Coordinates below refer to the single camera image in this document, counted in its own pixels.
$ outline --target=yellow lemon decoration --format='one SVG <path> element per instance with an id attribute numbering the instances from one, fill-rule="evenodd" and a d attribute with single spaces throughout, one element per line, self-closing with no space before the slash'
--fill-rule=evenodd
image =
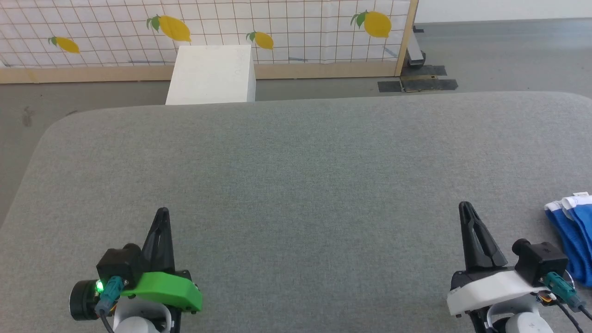
<path id="1" fill-rule="evenodd" d="M 174 17 L 157 15 L 146 20 L 146 28 L 149 29 L 150 25 L 156 31 L 161 28 L 162 32 L 173 40 L 191 41 L 191 38 L 189 38 L 191 32 L 187 25 Z"/>
<path id="2" fill-rule="evenodd" d="M 350 25 L 354 20 L 358 28 L 361 28 L 364 23 L 364 29 L 372 37 L 387 38 L 388 33 L 391 32 L 391 20 L 381 12 L 365 11 L 356 14 L 352 17 Z"/>
<path id="3" fill-rule="evenodd" d="M 257 45 L 259 45 L 259 47 L 262 49 L 274 49 L 274 40 L 271 39 L 271 37 L 266 33 L 253 31 L 250 34 L 247 34 L 247 38 L 251 39 L 251 41 L 255 40 L 255 43 L 257 43 Z"/>
<path id="4" fill-rule="evenodd" d="M 47 42 L 51 43 L 55 46 L 61 47 L 62 50 L 66 51 L 66 52 L 80 53 L 80 50 L 78 49 L 78 45 L 76 45 L 76 43 L 74 43 L 73 41 L 71 41 L 67 38 L 53 36 L 52 38 L 48 38 Z"/>

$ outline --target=gray table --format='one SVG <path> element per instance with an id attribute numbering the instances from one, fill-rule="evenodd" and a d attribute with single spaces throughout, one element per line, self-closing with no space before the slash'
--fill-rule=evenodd
<path id="1" fill-rule="evenodd" d="M 0 331 L 103 332 L 70 318 L 70 290 L 166 206 L 176 265 L 204 294 L 183 332 L 471 332 L 445 303 L 464 265 L 459 201 L 512 264 L 517 238 L 557 242 L 542 207 L 592 190 L 591 111 L 501 92 L 69 116 L 0 229 Z"/>

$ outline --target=wooden frame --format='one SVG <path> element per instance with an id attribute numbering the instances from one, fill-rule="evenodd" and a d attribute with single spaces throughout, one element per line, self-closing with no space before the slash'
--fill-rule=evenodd
<path id="1" fill-rule="evenodd" d="M 419 0 L 411 0 L 396 62 L 255 65 L 257 79 L 363 78 L 400 76 Z M 50 82 L 170 81 L 173 66 L 0 68 L 0 84 Z"/>

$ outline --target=gray floor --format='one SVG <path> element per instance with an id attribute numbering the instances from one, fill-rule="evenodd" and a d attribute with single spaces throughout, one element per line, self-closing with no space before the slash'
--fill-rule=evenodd
<path id="1" fill-rule="evenodd" d="M 546 90 L 592 98 L 592 20 L 421 25 L 427 64 L 445 65 L 456 92 Z M 258 81 L 256 98 L 293 100 L 380 93 L 392 78 Z M 0 221 L 45 130 L 70 113 L 164 104 L 168 82 L 0 85 Z M 438 94 L 445 92 L 421 92 Z"/>

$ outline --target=blue towel with white trim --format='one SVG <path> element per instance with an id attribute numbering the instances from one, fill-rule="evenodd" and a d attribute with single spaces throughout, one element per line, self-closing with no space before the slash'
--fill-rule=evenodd
<path id="1" fill-rule="evenodd" d="M 574 279 L 592 286 L 592 196 L 566 197 L 545 205 L 545 214 L 557 228 L 568 271 Z"/>

